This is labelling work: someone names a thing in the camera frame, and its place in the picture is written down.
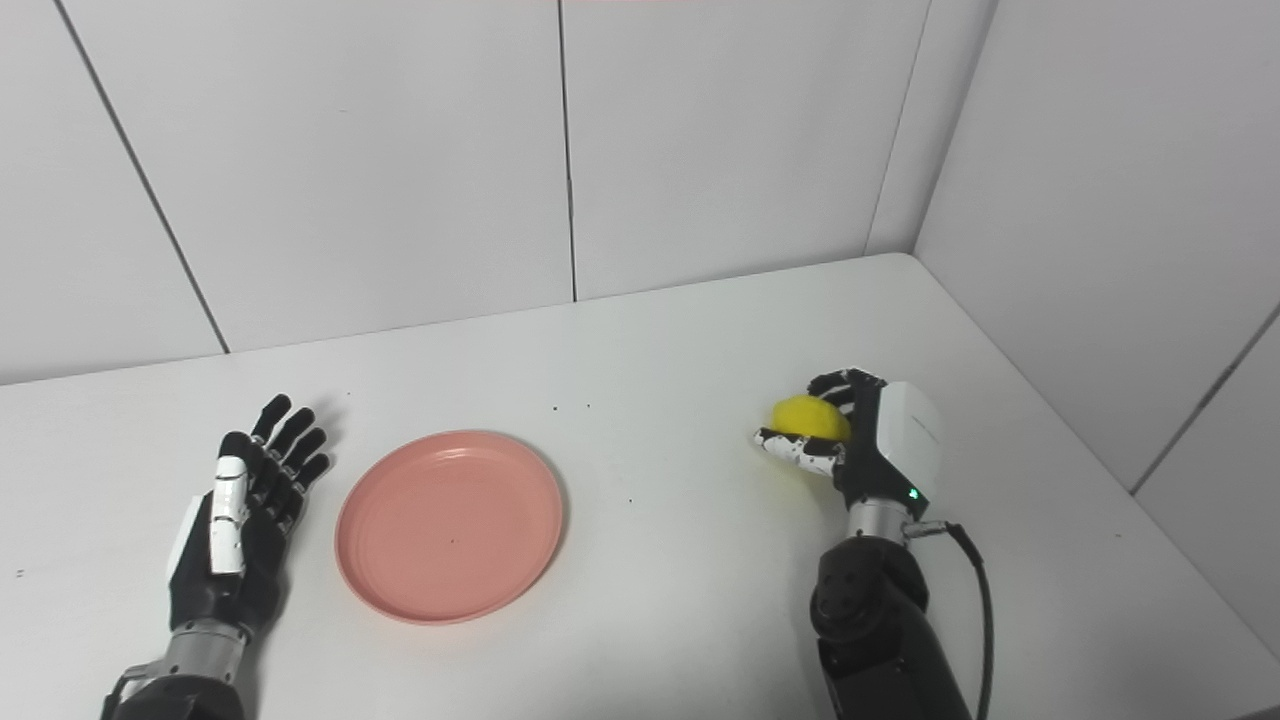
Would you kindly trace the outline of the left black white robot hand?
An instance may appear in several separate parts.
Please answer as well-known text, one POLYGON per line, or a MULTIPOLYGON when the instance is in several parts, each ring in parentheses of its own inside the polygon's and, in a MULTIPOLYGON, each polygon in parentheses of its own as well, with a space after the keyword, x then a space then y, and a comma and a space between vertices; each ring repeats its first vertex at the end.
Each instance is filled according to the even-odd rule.
POLYGON ((251 430, 223 437, 212 487, 197 497, 177 541, 172 630, 212 621, 253 637, 276 616, 291 534, 332 466, 326 439, 315 411, 288 395, 271 398, 251 430))

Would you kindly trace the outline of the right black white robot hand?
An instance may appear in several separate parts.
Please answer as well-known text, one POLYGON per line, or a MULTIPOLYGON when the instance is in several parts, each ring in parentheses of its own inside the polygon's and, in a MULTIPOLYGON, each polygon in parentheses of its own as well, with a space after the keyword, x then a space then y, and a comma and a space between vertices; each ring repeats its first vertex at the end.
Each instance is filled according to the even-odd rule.
POLYGON ((846 509, 890 501, 918 521, 934 497, 942 436, 940 413, 919 388, 849 366, 817 375, 803 395, 777 402, 771 424, 751 441, 831 479, 846 509))

